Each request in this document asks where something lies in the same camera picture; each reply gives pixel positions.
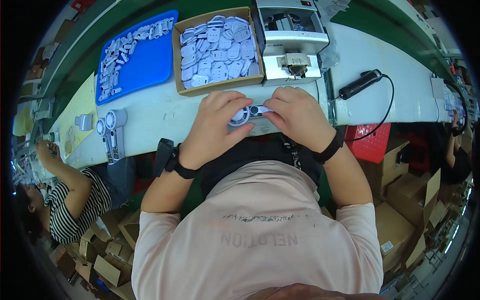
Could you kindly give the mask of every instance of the black and white striped shirt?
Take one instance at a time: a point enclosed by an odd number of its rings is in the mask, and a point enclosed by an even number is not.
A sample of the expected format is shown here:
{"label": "black and white striped shirt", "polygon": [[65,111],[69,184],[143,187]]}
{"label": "black and white striped shirt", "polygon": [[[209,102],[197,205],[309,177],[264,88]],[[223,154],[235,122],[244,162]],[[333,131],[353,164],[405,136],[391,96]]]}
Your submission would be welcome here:
{"label": "black and white striped shirt", "polygon": [[45,206],[50,205],[50,235],[62,244],[78,240],[99,216],[111,208],[111,197],[100,177],[89,168],[81,173],[92,181],[92,192],[78,220],[75,221],[65,206],[70,191],[65,183],[59,181],[45,201]]}

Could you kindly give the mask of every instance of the white table surface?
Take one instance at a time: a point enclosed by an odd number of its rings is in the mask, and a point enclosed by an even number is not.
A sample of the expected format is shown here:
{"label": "white table surface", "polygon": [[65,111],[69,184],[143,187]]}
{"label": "white table surface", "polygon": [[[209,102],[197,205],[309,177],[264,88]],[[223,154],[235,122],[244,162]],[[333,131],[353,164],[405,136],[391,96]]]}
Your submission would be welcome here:
{"label": "white table surface", "polygon": [[[333,67],[334,91],[356,80],[366,70],[379,69],[388,74],[395,84],[395,100],[386,122],[436,121],[437,106],[430,84],[431,72],[414,58],[398,48],[359,30],[332,24],[335,31],[341,62]],[[317,81],[320,105],[327,113],[327,95],[324,80]],[[317,98],[315,83],[298,84]],[[236,90],[262,104],[276,86],[262,87],[260,84],[242,86]],[[98,117],[105,116],[109,109],[124,108],[128,114],[124,126],[124,148],[126,156],[156,151],[160,138],[183,142],[195,119],[198,105],[205,95],[179,96],[173,75],[159,85],[151,86],[97,107]],[[351,99],[336,101],[337,125],[378,123],[383,118],[391,97],[387,79],[382,79]],[[439,121],[447,121],[443,103]],[[253,119],[256,124],[251,135],[278,132],[267,119]],[[50,131],[58,129],[57,122]],[[96,165],[107,161],[100,137],[93,132],[87,136],[66,163],[76,168]],[[36,167],[39,177],[49,177],[41,164]]]}

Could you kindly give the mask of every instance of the red plastic crate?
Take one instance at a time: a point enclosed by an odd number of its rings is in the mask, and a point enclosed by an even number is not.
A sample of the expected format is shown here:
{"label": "red plastic crate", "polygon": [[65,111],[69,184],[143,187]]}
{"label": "red plastic crate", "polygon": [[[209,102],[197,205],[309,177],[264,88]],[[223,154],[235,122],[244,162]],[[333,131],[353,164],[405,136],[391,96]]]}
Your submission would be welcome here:
{"label": "red plastic crate", "polygon": [[[378,124],[347,126],[344,133],[345,141],[362,137],[375,129],[377,125]],[[345,143],[356,158],[378,164],[385,155],[390,126],[390,123],[384,123],[366,138]]]}

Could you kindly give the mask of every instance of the person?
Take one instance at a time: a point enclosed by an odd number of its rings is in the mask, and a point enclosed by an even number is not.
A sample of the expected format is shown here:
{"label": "person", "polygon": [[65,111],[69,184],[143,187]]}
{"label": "person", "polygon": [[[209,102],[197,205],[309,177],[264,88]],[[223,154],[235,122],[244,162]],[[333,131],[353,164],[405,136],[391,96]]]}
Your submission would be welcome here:
{"label": "person", "polygon": [[47,233],[62,244],[76,241],[99,216],[127,202],[133,191],[133,157],[112,166],[77,170],[63,163],[56,144],[39,141],[35,149],[38,160],[59,182],[46,198],[33,185],[18,184],[15,188],[16,211],[33,245]]}
{"label": "person", "polygon": [[[430,171],[432,174],[440,168],[440,178],[446,184],[463,182],[471,169],[471,151],[467,153],[458,143],[457,137],[450,131],[445,133],[441,123],[424,123],[425,139],[429,148]],[[453,112],[452,128],[458,126],[458,113]]]}
{"label": "person", "polygon": [[[226,152],[241,153],[235,148],[254,128],[246,123],[227,129],[250,104],[236,91],[203,98],[179,146],[178,163],[189,170],[203,166],[202,179],[215,177],[209,164]],[[264,106],[274,111],[265,118],[312,153],[322,153],[337,136],[318,102],[301,88],[279,87]],[[372,192],[357,160],[341,145],[324,163],[340,207],[336,220],[322,215],[317,185],[303,171],[301,155],[301,170],[292,156],[290,163],[261,156],[238,167],[181,222],[178,211],[193,179],[164,170],[141,205],[132,267],[137,300],[382,299],[374,295],[383,267]],[[222,160],[217,171],[229,167]]]}

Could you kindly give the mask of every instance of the white plastic part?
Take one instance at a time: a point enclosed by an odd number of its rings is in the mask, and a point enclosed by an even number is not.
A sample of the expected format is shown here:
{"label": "white plastic part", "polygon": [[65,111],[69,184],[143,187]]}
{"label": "white plastic part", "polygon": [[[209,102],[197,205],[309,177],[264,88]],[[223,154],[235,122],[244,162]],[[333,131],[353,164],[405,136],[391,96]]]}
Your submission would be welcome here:
{"label": "white plastic part", "polygon": [[248,76],[260,75],[260,69],[258,68],[258,63],[252,62],[247,72]]}
{"label": "white plastic part", "polygon": [[231,46],[232,46],[232,40],[226,38],[224,35],[221,35],[218,41],[218,49],[227,50]]}
{"label": "white plastic part", "polygon": [[248,68],[250,67],[251,64],[252,64],[251,60],[245,60],[243,63],[243,68],[241,69],[240,75],[246,76],[248,73]]}
{"label": "white plastic part", "polygon": [[240,109],[228,122],[231,127],[240,127],[250,118],[250,110],[248,107]]}
{"label": "white plastic part", "polygon": [[191,66],[187,69],[181,70],[182,81],[190,80],[192,78],[192,76],[193,76],[193,66]]}
{"label": "white plastic part", "polygon": [[212,27],[207,31],[207,41],[210,43],[216,43],[220,39],[220,28]]}
{"label": "white plastic part", "polygon": [[186,89],[189,89],[189,88],[192,88],[192,81],[191,80],[187,80],[187,81],[184,81],[183,82],[183,86],[186,88]]}
{"label": "white plastic part", "polygon": [[218,47],[218,42],[217,43],[210,43],[210,47],[208,48],[208,51],[216,50],[217,47]]}
{"label": "white plastic part", "polygon": [[190,45],[186,45],[186,46],[183,46],[181,49],[180,49],[180,55],[182,57],[186,57],[188,55],[192,55],[195,53],[195,45],[194,44],[190,44]]}
{"label": "white plastic part", "polygon": [[232,45],[227,52],[227,58],[229,60],[235,60],[236,58],[240,57],[240,45]]}
{"label": "white plastic part", "polygon": [[212,63],[211,62],[207,62],[207,61],[202,61],[198,64],[198,68],[199,69],[211,69],[212,68]]}
{"label": "white plastic part", "polygon": [[123,150],[123,127],[117,127],[110,131],[110,140],[112,142],[113,160],[121,160],[125,157]]}
{"label": "white plastic part", "polygon": [[228,79],[228,70],[226,69],[212,69],[212,80],[222,81]]}
{"label": "white plastic part", "polygon": [[181,59],[181,65],[182,66],[189,65],[192,62],[195,62],[196,59],[197,59],[197,57],[196,57],[195,53],[189,54],[189,55],[187,55],[187,56],[185,56],[184,58]]}
{"label": "white plastic part", "polygon": [[240,76],[242,68],[243,63],[241,61],[234,61],[228,66],[228,75],[232,78],[237,78]]}
{"label": "white plastic part", "polygon": [[125,125],[127,122],[127,111],[124,109],[111,109],[107,111],[105,123],[107,128],[113,130]]}
{"label": "white plastic part", "polygon": [[226,51],[220,51],[220,50],[215,50],[212,51],[212,57],[214,61],[227,61],[227,52]]}
{"label": "white plastic part", "polygon": [[168,30],[172,30],[173,28],[173,17],[168,19]]}
{"label": "white plastic part", "polygon": [[208,48],[210,48],[210,42],[206,41],[206,40],[202,40],[200,39],[200,41],[204,41],[200,47],[198,48],[198,50],[201,52],[201,53],[205,53]]}
{"label": "white plastic part", "polygon": [[242,29],[233,34],[233,39],[236,42],[241,42],[243,40],[246,40],[249,37],[250,37],[250,30],[248,29]]}
{"label": "white plastic part", "polygon": [[204,75],[208,77],[208,81],[212,80],[212,73],[210,72],[210,69],[203,68],[198,70],[198,75]]}
{"label": "white plastic part", "polygon": [[98,118],[95,125],[96,133],[100,136],[105,136],[107,134],[107,124],[105,123],[104,118]]}

